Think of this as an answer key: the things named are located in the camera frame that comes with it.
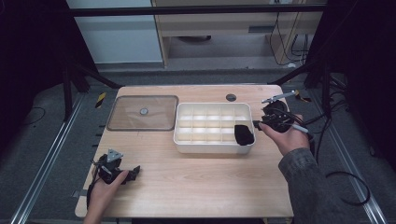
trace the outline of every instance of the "white cabinet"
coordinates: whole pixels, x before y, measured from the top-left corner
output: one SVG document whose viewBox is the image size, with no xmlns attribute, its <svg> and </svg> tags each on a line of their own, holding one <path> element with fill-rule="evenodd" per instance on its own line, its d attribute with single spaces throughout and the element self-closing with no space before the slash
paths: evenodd
<svg viewBox="0 0 396 224">
<path fill-rule="evenodd" d="M 67 0 L 70 8 L 151 7 L 149 0 Z M 154 17 L 75 17 L 98 68 L 163 63 Z"/>
</svg>

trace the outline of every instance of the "transparent container lid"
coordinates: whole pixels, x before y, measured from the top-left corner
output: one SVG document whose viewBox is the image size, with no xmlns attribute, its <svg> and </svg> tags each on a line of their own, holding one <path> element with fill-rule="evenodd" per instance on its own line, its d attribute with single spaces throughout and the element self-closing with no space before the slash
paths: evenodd
<svg viewBox="0 0 396 224">
<path fill-rule="evenodd" d="M 107 121 L 109 131 L 172 131 L 178 98 L 175 95 L 118 97 Z"/>
</svg>

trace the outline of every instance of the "cabinet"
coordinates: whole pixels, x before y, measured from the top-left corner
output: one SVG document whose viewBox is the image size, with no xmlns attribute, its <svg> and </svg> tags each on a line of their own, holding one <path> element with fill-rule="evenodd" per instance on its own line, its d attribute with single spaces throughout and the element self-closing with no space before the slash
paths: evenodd
<svg viewBox="0 0 396 224">
<path fill-rule="evenodd" d="M 222 6 L 222 5 L 265 5 L 271 0 L 151 0 L 154 7 L 177 6 Z M 291 0 L 293 4 L 323 3 L 324 0 Z M 157 15 L 155 21 L 163 55 L 167 65 L 170 40 L 172 36 L 199 35 L 248 35 L 271 34 L 271 46 L 276 60 L 284 63 L 292 40 L 298 34 L 314 34 L 321 12 L 282 12 L 282 13 L 222 13 Z"/>
<path fill-rule="evenodd" d="M 151 7 L 149 0 L 67 0 L 70 8 Z M 75 17 L 99 70 L 163 63 L 152 15 Z"/>
</svg>

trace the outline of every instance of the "black clamp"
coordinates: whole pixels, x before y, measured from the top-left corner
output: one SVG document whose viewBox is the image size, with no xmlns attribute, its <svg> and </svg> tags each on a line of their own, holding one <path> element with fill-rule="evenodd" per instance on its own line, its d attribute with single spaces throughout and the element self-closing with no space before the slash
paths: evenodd
<svg viewBox="0 0 396 224">
<path fill-rule="evenodd" d="M 286 104 L 279 101 L 279 99 L 292 96 L 294 94 L 295 91 L 291 91 L 263 100 L 262 104 L 269 104 L 262 109 L 264 112 L 262 120 L 253 120 L 254 127 L 261 131 L 262 129 L 260 128 L 259 123 L 264 123 L 279 133 L 286 132 L 294 123 L 294 119 L 288 112 Z"/>
<path fill-rule="evenodd" d="M 93 161 L 92 164 L 95 166 L 95 173 L 93 175 L 92 182 L 87 192 L 87 209 L 90 205 L 90 198 L 93 187 L 97 181 L 96 177 L 99 175 L 101 179 L 107 184 L 111 184 L 117 176 L 122 172 L 120 169 L 121 157 L 123 155 L 114 149 L 109 149 L 107 154 L 104 154 L 99 158 L 99 161 Z M 140 166 L 136 166 L 132 171 L 128 172 L 128 175 L 122 181 L 122 185 L 126 184 L 127 181 L 136 180 L 137 175 L 140 172 Z"/>
</svg>

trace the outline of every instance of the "black object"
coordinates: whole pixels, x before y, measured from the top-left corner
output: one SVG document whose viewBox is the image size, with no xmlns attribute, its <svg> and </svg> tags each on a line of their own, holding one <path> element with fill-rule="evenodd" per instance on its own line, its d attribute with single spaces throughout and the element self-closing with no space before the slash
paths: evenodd
<svg viewBox="0 0 396 224">
<path fill-rule="evenodd" d="M 104 154 L 100 159 L 100 164 L 97 168 L 99 170 L 99 176 L 107 183 L 111 184 L 117 176 L 122 172 L 119 168 L 121 164 L 121 159 L 117 159 L 114 161 L 107 161 L 107 154 Z M 135 167 L 132 171 L 129 171 L 129 174 L 126 176 L 124 181 L 121 183 L 122 185 L 126 184 L 127 181 L 136 180 L 137 175 L 140 172 L 140 166 Z"/>
<path fill-rule="evenodd" d="M 236 143 L 240 146 L 246 146 L 254 143 L 253 133 L 250 132 L 246 125 L 235 124 L 234 134 Z"/>
<path fill-rule="evenodd" d="M 227 95 L 225 96 L 225 98 L 226 98 L 229 102 L 234 102 L 234 101 L 236 100 L 236 95 L 230 93 L 230 94 L 227 94 Z"/>
<path fill-rule="evenodd" d="M 294 119 L 287 114 L 288 107 L 282 101 L 274 101 L 262 109 L 264 116 L 262 121 L 253 121 L 254 127 L 262 130 L 259 122 L 262 122 L 279 133 L 286 132 L 294 123 Z"/>
<path fill-rule="evenodd" d="M 93 162 L 93 164 L 96 166 L 95 168 L 95 173 L 93 175 L 92 182 L 90 186 L 88 187 L 87 191 L 87 209 L 90 205 L 90 200 L 91 200 L 91 193 L 93 190 L 93 187 L 96 184 L 96 177 L 99 174 L 99 177 L 102 178 L 105 183 L 111 184 L 117 176 L 122 172 L 122 170 L 119 168 L 121 164 L 121 158 L 122 154 L 119 152 L 110 149 L 108 151 L 108 155 L 104 154 L 99 158 L 98 162 Z M 140 173 L 140 166 L 136 166 L 132 171 L 129 171 L 128 175 L 125 177 L 125 179 L 122 181 L 122 185 L 125 185 L 127 181 L 131 180 L 136 180 L 137 175 Z"/>
</svg>

